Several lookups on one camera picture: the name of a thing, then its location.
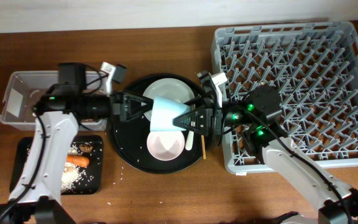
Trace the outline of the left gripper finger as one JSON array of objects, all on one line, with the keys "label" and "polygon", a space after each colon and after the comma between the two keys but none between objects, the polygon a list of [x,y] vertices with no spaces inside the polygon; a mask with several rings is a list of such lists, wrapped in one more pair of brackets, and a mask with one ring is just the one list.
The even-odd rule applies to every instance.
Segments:
[{"label": "left gripper finger", "polygon": [[130,91],[123,92],[124,102],[126,105],[131,106],[134,103],[139,106],[153,107],[153,99],[146,96],[139,95]]},{"label": "left gripper finger", "polygon": [[126,106],[125,110],[125,118],[124,121],[132,121],[133,119],[137,119],[138,117],[142,117],[145,112],[148,112],[152,109],[153,104],[140,104],[140,105],[129,105]]}]

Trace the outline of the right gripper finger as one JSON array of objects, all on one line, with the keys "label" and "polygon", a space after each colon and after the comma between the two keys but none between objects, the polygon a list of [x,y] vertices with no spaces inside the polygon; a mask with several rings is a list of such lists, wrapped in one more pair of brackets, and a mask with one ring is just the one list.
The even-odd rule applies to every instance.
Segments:
[{"label": "right gripper finger", "polygon": [[213,109],[200,106],[173,119],[173,125],[196,134],[208,136],[212,130]]},{"label": "right gripper finger", "polygon": [[188,100],[187,102],[185,102],[185,105],[188,106],[202,106],[202,105],[210,105],[211,104],[211,97],[210,96],[201,96],[198,95],[196,97],[194,97],[193,99]]}]

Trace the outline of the light blue cup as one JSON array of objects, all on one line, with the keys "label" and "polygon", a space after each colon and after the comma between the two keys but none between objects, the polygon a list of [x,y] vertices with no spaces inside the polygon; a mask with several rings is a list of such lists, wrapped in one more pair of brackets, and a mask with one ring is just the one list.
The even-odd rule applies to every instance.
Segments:
[{"label": "light blue cup", "polygon": [[174,126],[173,120],[190,111],[190,106],[176,101],[156,96],[152,107],[150,131],[184,131]]}]

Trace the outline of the pink bowl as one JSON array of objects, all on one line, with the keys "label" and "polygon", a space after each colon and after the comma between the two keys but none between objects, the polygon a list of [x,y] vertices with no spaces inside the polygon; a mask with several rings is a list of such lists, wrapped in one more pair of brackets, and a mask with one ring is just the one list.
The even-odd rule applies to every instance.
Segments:
[{"label": "pink bowl", "polygon": [[181,131],[151,131],[147,137],[149,153],[160,161],[176,159],[185,148]]}]

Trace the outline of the brown food chunk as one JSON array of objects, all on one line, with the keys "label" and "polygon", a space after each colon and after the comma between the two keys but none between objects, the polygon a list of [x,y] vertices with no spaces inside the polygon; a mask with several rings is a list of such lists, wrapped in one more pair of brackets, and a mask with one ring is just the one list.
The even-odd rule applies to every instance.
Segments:
[{"label": "brown food chunk", "polygon": [[93,146],[90,144],[80,144],[79,149],[82,153],[90,154],[93,151]]}]

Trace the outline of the orange carrot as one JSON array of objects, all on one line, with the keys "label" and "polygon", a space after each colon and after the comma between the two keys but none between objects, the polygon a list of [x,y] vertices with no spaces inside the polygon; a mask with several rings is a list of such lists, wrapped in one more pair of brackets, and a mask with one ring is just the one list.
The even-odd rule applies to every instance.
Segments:
[{"label": "orange carrot", "polygon": [[79,167],[88,167],[90,160],[85,156],[67,155],[66,162],[74,164]]}]

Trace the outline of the food scraps and rice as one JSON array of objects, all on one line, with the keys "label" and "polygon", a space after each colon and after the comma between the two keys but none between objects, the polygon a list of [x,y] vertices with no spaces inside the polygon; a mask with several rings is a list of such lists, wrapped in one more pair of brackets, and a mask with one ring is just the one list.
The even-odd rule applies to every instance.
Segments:
[{"label": "food scraps and rice", "polygon": [[[90,144],[93,151],[90,154],[82,153],[80,144]],[[68,155],[85,156],[89,159],[88,167],[79,167],[69,162],[65,163],[62,181],[62,195],[94,194],[100,188],[102,173],[103,149],[100,142],[74,142],[71,144]]]}]

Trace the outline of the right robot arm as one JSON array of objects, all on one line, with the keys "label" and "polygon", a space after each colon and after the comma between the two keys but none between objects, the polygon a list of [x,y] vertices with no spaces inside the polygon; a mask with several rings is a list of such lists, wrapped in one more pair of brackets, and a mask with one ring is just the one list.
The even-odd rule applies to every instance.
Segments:
[{"label": "right robot arm", "polygon": [[221,138],[240,125],[247,152],[278,172],[313,206],[316,219],[288,212],[271,223],[358,223],[358,189],[335,178],[302,150],[281,128],[279,91],[258,86],[238,101],[203,105],[173,119],[176,127]]}]

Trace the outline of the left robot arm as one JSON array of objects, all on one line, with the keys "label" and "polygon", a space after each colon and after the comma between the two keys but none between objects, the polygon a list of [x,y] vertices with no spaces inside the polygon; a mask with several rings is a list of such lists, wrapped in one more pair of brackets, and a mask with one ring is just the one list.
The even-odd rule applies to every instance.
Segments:
[{"label": "left robot arm", "polygon": [[9,200],[0,204],[0,223],[74,223],[61,203],[61,184],[68,150],[79,121],[111,118],[130,121],[151,110],[150,98],[129,91],[108,96],[46,94],[33,107],[35,133],[29,155]]}]

